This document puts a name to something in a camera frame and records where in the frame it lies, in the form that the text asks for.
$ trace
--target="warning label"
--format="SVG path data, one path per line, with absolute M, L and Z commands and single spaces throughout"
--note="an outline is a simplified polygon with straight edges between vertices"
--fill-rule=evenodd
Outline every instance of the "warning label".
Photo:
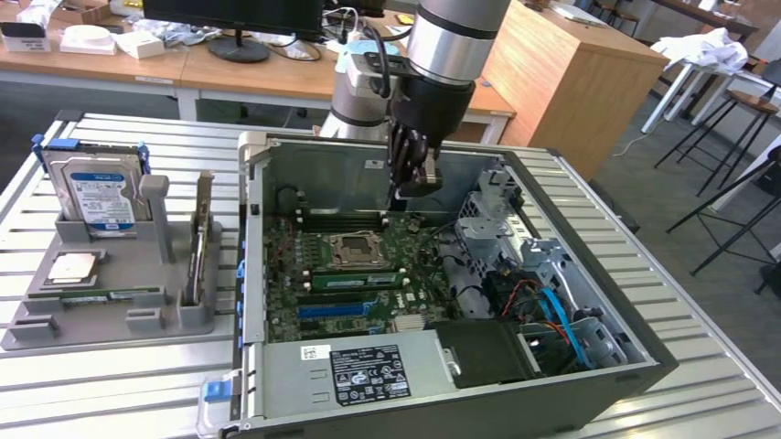
M 398 345 L 336 350 L 332 369 L 337 402 L 349 406 L 412 396 Z

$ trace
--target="blue pcie slot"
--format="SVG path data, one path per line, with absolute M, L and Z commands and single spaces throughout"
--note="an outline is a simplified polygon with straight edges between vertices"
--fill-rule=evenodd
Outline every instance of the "blue pcie slot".
M 366 307 L 364 304 L 299 306 L 298 308 L 298 318 L 348 317 L 365 315 Z

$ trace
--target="wooden cabinet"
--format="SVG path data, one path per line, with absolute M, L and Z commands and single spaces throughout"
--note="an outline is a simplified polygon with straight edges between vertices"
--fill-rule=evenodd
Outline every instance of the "wooden cabinet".
M 615 28 L 513 1 L 484 69 L 517 112 L 502 145 L 557 149 L 592 179 L 667 63 Z

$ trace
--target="slotted metal surface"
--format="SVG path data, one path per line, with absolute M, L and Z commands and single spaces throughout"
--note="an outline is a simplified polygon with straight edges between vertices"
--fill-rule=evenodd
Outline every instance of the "slotted metal surface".
M 227 371 L 231 361 L 235 144 L 247 127 L 87 114 L 79 123 L 55 123 L 49 134 L 58 129 L 77 139 L 147 143 L 153 172 L 171 179 L 171 220 L 185 220 L 193 211 L 199 171 L 217 171 L 213 211 L 226 228 L 222 315 L 215 331 L 198 337 L 0 350 L 0 437 L 194 437 L 198 386 L 210 374 Z M 587 428 L 558 437 L 781 437 L 777 391 L 585 182 L 548 152 L 518 150 L 518 156 L 681 363 L 644 396 L 619 402 Z M 26 178 L 10 188 L 11 203 L 0 206 L 0 214 L 7 212 L 0 223 L 0 336 L 54 237 L 59 212 L 51 182 L 30 165 L 22 171 Z M 552 236 L 530 199 L 525 206 L 538 230 Z

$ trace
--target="sticker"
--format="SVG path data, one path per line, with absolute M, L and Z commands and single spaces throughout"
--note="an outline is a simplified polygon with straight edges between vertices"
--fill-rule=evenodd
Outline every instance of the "sticker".
M 174 80 L 166 80 L 163 78 L 153 78 L 151 76 L 137 76 L 135 80 L 142 82 L 154 82 L 157 84 L 174 84 Z
M 369 276 L 369 278 L 366 279 L 366 282 L 370 285 L 393 284 L 396 282 L 396 276 L 397 276 L 397 274 Z
M 122 174 L 71 174 L 85 222 L 99 230 L 127 230 L 134 227 L 131 200 L 122 190 L 127 183 Z
M 398 345 L 336 350 L 332 370 L 344 407 L 413 395 Z
M 329 359 L 332 345 L 302 346 L 302 361 L 309 359 Z
M 382 169 L 386 167 L 386 162 L 382 160 L 366 160 L 366 164 L 364 165 L 366 169 Z
M 105 295 L 62 297 L 61 302 L 65 304 L 95 304 L 98 302 L 109 302 L 109 298 Z
M 330 281 L 326 287 L 332 288 L 333 286 L 364 286 L 364 281 Z

